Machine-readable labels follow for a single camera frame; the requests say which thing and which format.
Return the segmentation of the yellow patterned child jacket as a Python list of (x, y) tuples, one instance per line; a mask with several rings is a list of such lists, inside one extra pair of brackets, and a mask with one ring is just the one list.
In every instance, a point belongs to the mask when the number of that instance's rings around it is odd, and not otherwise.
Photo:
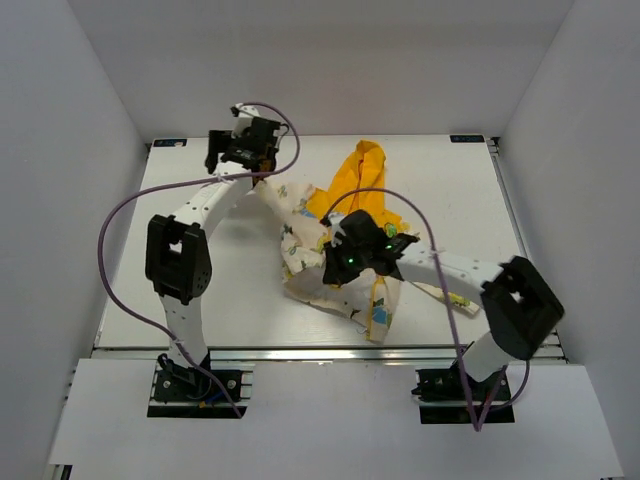
[(378, 143), (361, 140), (326, 190), (270, 179), (255, 188), (281, 223), (285, 292), (359, 323), (375, 343), (400, 299), (395, 252), (415, 234), (385, 206), (385, 162)]

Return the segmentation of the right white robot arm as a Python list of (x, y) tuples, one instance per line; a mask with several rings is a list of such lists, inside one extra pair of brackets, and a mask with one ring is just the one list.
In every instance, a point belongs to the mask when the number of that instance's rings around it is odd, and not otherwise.
[(466, 348), (464, 365), (451, 374), (452, 388), (463, 398), (477, 397), (511, 361), (531, 360), (564, 316), (560, 300), (524, 257), (496, 264), (437, 253), (414, 235), (388, 236), (363, 210), (331, 213), (321, 223), (330, 232), (325, 284), (342, 286), (373, 270), (404, 282), (445, 283), (444, 291), (482, 308), (488, 332)]

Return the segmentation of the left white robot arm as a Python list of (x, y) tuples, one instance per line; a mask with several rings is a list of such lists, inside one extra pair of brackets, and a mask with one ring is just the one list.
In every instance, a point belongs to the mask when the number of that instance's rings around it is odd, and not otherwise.
[(162, 363), (182, 368), (176, 384), (188, 398), (202, 398), (211, 387), (211, 374), (198, 366), (209, 358), (200, 300), (212, 279), (209, 237), (259, 181), (249, 173), (275, 170), (277, 132), (284, 126), (241, 114), (234, 129), (210, 131), (205, 168), (217, 181), (198, 190), (171, 215), (156, 215), (149, 221), (145, 276), (174, 335)]

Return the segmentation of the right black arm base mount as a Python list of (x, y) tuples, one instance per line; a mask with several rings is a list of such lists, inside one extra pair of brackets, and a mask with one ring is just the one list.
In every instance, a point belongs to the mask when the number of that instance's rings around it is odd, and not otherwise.
[[(480, 419), (485, 404), (492, 399), (485, 424), (513, 424), (515, 414), (511, 405), (511, 389), (504, 373), (495, 372), (482, 382), (469, 381), (473, 407)], [(470, 424), (471, 417), (456, 368), (418, 369), (416, 386), (411, 390), (417, 402), (420, 423), (423, 425)]]

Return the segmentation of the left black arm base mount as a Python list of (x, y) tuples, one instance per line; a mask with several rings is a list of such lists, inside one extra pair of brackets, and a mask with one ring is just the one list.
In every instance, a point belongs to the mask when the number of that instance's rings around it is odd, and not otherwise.
[(193, 367), (183, 367), (161, 354), (155, 365), (147, 407), (148, 418), (240, 419), (252, 395), (253, 371), (205, 360), (207, 368), (225, 388)]

